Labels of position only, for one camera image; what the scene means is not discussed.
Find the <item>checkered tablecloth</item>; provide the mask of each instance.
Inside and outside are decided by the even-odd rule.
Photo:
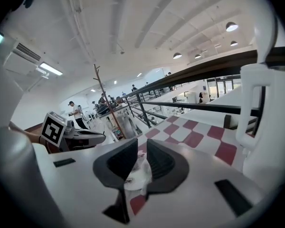
[[[245,157],[235,133],[230,129],[171,116],[137,138],[138,151],[147,152],[147,139],[167,141],[214,155],[242,172]],[[131,217],[143,207],[144,197],[137,191],[129,194],[127,199],[130,200],[131,209],[128,211]]]

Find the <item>wooden pole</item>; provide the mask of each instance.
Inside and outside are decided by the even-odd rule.
[[[103,93],[104,93],[104,97],[105,97],[105,100],[106,100],[107,103],[108,103],[109,110],[110,110],[110,112],[111,112],[111,114],[112,114],[112,116],[113,116],[113,118],[114,118],[114,120],[115,120],[115,122],[116,122],[116,124],[117,124],[117,127],[119,128],[120,132],[123,134],[124,138],[126,139],[126,136],[124,135],[124,133],[123,133],[123,131],[122,131],[122,128],[120,127],[119,122],[117,121],[117,119],[116,119],[116,117],[115,117],[115,114],[114,114],[114,112],[113,112],[113,110],[112,110],[112,108],[111,108],[111,106],[110,106],[110,103],[109,103],[109,101],[108,101],[108,99],[107,99],[107,97],[106,97],[106,94],[105,94],[103,85],[101,84],[100,77],[99,77],[99,74],[98,74],[98,71],[99,71],[98,68],[100,68],[100,66],[99,66],[99,67],[96,67],[96,65],[94,64],[94,69],[95,69],[95,73],[96,73],[96,76],[97,76],[97,80],[98,80],[98,82],[99,82],[99,85],[100,85],[100,87],[101,87],[101,90],[102,90]]]

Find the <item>white pitcher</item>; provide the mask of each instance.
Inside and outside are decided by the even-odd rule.
[[[285,66],[251,64],[241,68],[242,104],[237,141],[249,150],[243,173],[265,191],[277,188],[285,177]],[[266,86],[259,129],[252,137],[246,128],[256,86]]]

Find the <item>black pants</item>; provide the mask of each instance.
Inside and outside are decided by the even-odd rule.
[[[76,120],[76,122],[77,122],[77,124],[78,124],[79,127],[83,128],[83,129],[87,129],[86,125],[85,125],[84,122],[82,121],[82,118],[77,118],[77,119],[75,119],[75,120]]]

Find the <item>air vent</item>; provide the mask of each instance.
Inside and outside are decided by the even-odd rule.
[[[30,49],[28,49],[26,46],[19,43],[16,47],[19,51],[23,52],[24,54],[30,56],[31,58],[39,61],[41,59],[41,56],[37,55],[35,52],[32,52]]]

